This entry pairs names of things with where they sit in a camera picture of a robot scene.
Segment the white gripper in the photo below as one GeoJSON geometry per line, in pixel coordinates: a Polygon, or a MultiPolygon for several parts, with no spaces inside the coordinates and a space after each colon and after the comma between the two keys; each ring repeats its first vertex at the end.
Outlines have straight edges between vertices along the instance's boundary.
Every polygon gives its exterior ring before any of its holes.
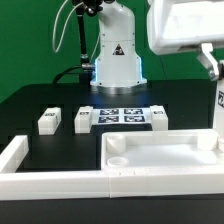
{"type": "Polygon", "coordinates": [[[224,47],[224,0],[148,0],[147,36],[157,55],[197,50],[211,81],[219,79],[213,47],[224,47]]]}

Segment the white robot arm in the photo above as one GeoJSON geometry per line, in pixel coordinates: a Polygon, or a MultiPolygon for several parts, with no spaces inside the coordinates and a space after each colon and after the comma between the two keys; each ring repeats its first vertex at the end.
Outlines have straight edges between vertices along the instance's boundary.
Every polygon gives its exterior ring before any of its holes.
{"type": "MultiPolygon", "coordinates": [[[[195,51],[212,80],[221,64],[212,56],[224,48],[224,0],[147,0],[149,48],[157,55],[195,51]]],[[[144,86],[142,60],[135,51],[135,17],[127,7],[103,2],[98,14],[100,54],[95,59],[94,90],[127,93],[144,86]]]]}

